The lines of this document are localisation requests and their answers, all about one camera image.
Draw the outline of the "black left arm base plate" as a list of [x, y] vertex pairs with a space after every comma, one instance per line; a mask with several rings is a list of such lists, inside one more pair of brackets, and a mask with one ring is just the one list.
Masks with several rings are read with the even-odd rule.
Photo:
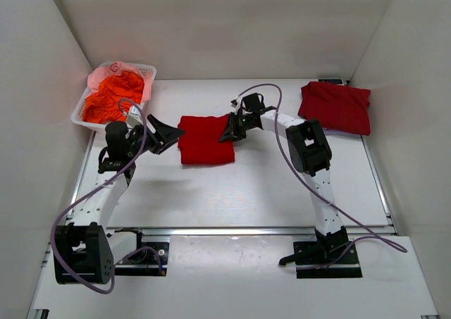
[[170, 237], [149, 234], [141, 229], [115, 230], [108, 238], [115, 275], [165, 277], [170, 253]]

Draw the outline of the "bright red t shirt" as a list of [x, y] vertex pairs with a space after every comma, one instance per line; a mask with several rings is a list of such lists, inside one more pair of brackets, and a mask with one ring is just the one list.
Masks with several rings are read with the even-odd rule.
[[235, 161], [233, 143], [220, 142], [228, 116], [181, 117], [178, 128], [185, 133], [179, 138], [178, 148], [183, 165], [225, 165]]

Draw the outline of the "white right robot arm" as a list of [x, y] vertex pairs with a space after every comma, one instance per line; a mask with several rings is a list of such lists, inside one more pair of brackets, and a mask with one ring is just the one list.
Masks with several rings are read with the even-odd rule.
[[317, 120], [303, 120], [279, 113], [274, 106], [266, 106], [262, 94], [253, 93], [231, 101], [235, 109], [228, 114], [220, 142], [245, 139], [247, 131], [259, 128], [273, 132], [287, 141], [290, 164], [301, 174], [311, 194], [315, 213], [316, 242], [308, 249], [279, 260], [280, 266], [296, 260], [317, 256], [320, 264], [337, 258], [349, 243], [347, 231], [338, 211], [332, 207], [330, 184], [332, 152]]

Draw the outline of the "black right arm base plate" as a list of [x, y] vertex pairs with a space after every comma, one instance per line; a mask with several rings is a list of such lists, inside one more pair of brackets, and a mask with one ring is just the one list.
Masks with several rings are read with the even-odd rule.
[[293, 253], [282, 257], [278, 265], [295, 264], [297, 279], [363, 278], [355, 243], [347, 242], [338, 250], [327, 252], [318, 241], [297, 240]]

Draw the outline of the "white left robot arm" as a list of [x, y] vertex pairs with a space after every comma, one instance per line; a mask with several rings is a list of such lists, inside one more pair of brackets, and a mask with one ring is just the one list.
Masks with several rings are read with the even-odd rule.
[[101, 285], [114, 285], [115, 267], [123, 261], [140, 262], [149, 256], [164, 275], [161, 251], [141, 242], [138, 230], [106, 229], [119, 199], [130, 186], [135, 162], [145, 152], [162, 154], [178, 143], [183, 130], [167, 125], [140, 109], [125, 121], [108, 123], [106, 146], [98, 157], [98, 175], [94, 189], [73, 203], [67, 224], [56, 220], [51, 229], [55, 279], [59, 284], [83, 284], [108, 294]]

